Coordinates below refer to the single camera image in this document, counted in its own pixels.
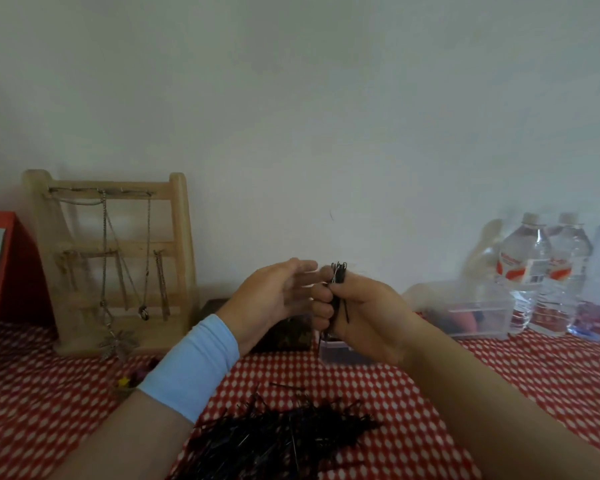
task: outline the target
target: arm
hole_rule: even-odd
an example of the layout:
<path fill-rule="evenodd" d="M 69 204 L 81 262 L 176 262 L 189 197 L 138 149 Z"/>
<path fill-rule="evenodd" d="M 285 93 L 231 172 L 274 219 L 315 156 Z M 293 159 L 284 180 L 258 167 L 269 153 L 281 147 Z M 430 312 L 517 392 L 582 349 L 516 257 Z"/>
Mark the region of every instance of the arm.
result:
<path fill-rule="evenodd" d="M 313 288 L 325 329 L 333 295 L 347 300 L 334 332 L 369 357 L 406 371 L 487 478 L 600 479 L 600 451 L 564 428 L 453 339 L 421 319 L 389 286 L 348 273 Z"/>
<path fill-rule="evenodd" d="M 209 397 L 240 355 L 280 320 L 306 313 L 324 281 L 314 261 L 291 259 L 257 270 L 217 315 L 182 339 L 50 480 L 162 480 Z"/>

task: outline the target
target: wooden jewelry stand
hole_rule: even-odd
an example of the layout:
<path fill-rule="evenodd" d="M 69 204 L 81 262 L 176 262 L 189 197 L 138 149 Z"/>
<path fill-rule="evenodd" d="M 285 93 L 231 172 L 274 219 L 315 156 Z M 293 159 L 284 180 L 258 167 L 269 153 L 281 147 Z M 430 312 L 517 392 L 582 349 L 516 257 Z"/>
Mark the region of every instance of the wooden jewelry stand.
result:
<path fill-rule="evenodd" d="M 45 170 L 27 170 L 22 176 L 24 190 L 31 202 L 33 228 L 48 291 L 54 309 L 59 339 L 56 352 L 69 356 L 165 353 L 191 329 L 198 319 L 198 290 L 191 240 L 187 183 L 182 173 L 172 173 L 168 182 L 87 182 L 54 180 Z M 107 212 L 107 201 L 143 200 L 148 205 L 147 234 L 144 241 L 119 241 Z M 173 241 L 150 240 L 151 202 L 171 203 Z M 103 241 L 77 241 L 69 231 L 61 202 L 75 205 L 101 205 L 104 215 Z M 107 257 L 115 266 L 107 265 Z M 88 259 L 103 261 L 103 282 L 107 275 L 117 280 L 120 290 L 113 292 L 96 285 Z M 121 263 L 128 273 L 125 258 L 146 259 L 144 290 L 131 284 L 140 301 L 135 312 L 112 316 L 109 308 L 129 309 Z M 150 259 L 158 268 L 160 293 L 148 293 L 146 283 Z M 173 258 L 177 291 L 168 292 L 162 272 L 162 259 Z M 178 315 L 169 307 L 177 306 Z M 162 309 L 162 316 L 147 308 Z"/>

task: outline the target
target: bottle label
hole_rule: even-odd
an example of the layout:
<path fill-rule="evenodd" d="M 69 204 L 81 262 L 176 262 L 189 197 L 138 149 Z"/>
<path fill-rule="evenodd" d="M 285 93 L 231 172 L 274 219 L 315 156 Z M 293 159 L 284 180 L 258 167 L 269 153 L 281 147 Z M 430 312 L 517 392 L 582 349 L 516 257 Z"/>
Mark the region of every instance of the bottle label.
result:
<path fill-rule="evenodd" d="M 547 276 L 555 281 L 567 281 L 572 276 L 580 276 L 587 268 L 588 259 L 587 256 L 578 256 L 569 261 L 553 257 L 549 262 Z"/>
<path fill-rule="evenodd" d="M 520 284 L 541 283 L 549 266 L 549 259 L 527 259 L 520 261 L 506 253 L 500 253 L 496 272 L 509 281 Z"/>

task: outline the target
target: person's right hand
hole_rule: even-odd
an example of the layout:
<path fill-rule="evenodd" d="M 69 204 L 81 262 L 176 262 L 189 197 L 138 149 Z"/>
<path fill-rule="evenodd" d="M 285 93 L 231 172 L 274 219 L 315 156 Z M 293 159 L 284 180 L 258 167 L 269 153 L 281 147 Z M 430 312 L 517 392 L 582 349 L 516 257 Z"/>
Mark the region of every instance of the person's right hand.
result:
<path fill-rule="evenodd" d="M 333 276 L 325 266 L 321 276 Z M 311 296 L 312 325 L 322 331 L 329 326 L 333 295 L 341 298 L 338 316 L 330 333 L 376 362 L 407 367 L 412 361 L 418 330 L 425 323 L 405 300 L 384 283 L 347 272 L 344 283 L 319 283 Z M 346 300 L 349 322 L 345 318 Z"/>

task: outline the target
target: tablecloth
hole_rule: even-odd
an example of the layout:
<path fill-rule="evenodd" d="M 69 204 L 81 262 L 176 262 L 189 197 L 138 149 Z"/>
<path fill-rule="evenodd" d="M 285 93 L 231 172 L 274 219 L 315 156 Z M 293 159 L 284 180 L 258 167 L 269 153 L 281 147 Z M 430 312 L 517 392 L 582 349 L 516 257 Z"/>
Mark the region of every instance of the tablecloth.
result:
<path fill-rule="evenodd" d="M 575 337 L 552 339 L 533 331 L 504 341 L 462 344 L 600 449 L 600 344 Z M 132 358 L 128 366 L 145 360 Z M 202 420 L 248 398 L 258 382 L 258 391 L 270 405 L 292 407 L 293 391 L 271 386 L 270 381 L 305 387 L 316 398 L 360 399 L 363 411 L 383 422 L 361 438 L 360 448 L 342 451 L 338 461 L 344 468 L 322 472 L 325 479 L 481 476 L 414 382 L 385 365 L 327 367 L 314 351 L 250 355 L 218 387 Z M 47 476 L 118 405 L 111 386 L 110 363 L 56 355 L 48 329 L 0 324 L 0 478 Z"/>

